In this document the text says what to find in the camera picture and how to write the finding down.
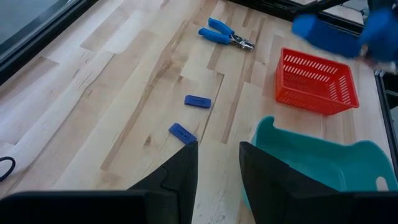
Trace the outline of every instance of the pliers handle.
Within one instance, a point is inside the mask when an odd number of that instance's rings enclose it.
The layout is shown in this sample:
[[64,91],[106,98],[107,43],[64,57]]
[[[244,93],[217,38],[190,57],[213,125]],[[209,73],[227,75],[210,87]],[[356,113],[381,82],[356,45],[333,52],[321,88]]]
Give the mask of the pliers handle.
[[209,18],[208,23],[210,27],[220,31],[221,33],[217,33],[206,28],[201,28],[198,33],[204,38],[220,44],[232,44],[244,50],[254,50],[254,43],[235,35],[235,31],[229,28],[225,23],[212,18]]
[[229,35],[234,34],[235,31],[229,28],[225,23],[218,21],[216,19],[209,18],[208,23],[211,28],[220,31],[221,33],[217,33],[206,28],[201,28],[198,33],[208,40],[228,45]]

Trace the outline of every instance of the black frame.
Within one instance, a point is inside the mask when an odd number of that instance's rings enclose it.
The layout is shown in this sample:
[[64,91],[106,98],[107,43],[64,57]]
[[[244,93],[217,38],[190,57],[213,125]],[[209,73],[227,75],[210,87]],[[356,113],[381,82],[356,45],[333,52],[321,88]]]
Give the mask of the black frame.
[[[294,17],[298,14],[309,12],[317,14],[317,17],[329,26],[334,27],[342,32],[351,34],[355,37],[359,37],[362,33],[363,25],[357,22],[349,21],[347,19],[332,15],[322,10],[330,7],[342,4],[348,0],[322,0],[320,2],[311,2],[303,5],[290,0],[230,0],[237,4],[255,9],[257,11],[265,12],[272,16],[279,17],[281,19],[292,22]],[[394,166],[394,172],[398,177],[398,148],[396,134],[392,125],[392,118],[390,113],[390,107],[387,102],[386,89],[384,88],[383,80],[379,76],[375,76],[377,91],[379,93],[379,99],[382,109],[382,115],[384,118],[384,125],[386,127],[386,133],[388,143],[391,152],[392,165]]]
[[0,60],[0,85],[13,76],[21,69],[29,60],[37,55],[46,45],[62,33],[72,22],[77,20],[84,12],[86,12],[98,0],[77,0],[57,16],[49,20],[46,25],[42,26],[28,39]]

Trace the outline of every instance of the pliers jaw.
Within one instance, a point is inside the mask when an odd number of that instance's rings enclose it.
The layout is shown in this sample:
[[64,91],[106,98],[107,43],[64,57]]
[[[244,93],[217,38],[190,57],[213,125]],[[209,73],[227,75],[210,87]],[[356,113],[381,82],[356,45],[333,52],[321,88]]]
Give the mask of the pliers jaw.
[[250,52],[252,52],[256,47],[255,44],[252,43],[250,40],[234,34],[229,35],[229,43],[234,45],[235,47],[239,47],[240,49],[248,50]]

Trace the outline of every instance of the black cable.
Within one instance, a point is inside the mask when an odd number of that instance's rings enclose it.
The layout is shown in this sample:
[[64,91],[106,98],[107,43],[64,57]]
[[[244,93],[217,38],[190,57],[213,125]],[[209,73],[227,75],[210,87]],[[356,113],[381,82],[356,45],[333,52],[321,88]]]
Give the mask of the black cable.
[[16,163],[15,163],[14,158],[9,157],[9,156],[5,156],[5,157],[0,158],[0,162],[7,161],[7,160],[11,161],[11,167],[3,176],[0,177],[0,182],[4,181],[4,179],[6,179],[15,168],[15,164]]

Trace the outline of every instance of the wooden table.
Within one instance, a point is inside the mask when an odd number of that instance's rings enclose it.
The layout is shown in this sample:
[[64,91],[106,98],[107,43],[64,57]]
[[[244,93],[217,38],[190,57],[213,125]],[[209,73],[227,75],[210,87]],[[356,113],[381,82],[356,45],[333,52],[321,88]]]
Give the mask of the wooden table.
[[[200,37],[210,16],[256,51]],[[0,156],[17,161],[0,195],[126,189],[183,147],[168,132],[174,122],[200,142],[194,223],[253,223],[241,198],[238,143],[264,116],[331,141],[370,139],[391,157],[373,72],[311,48],[290,27],[226,1],[99,1],[0,88]],[[281,47],[348,64],[359,109],[326,117],[276,103]],[[187,94],[211,98],[213,107],[185,106]]]

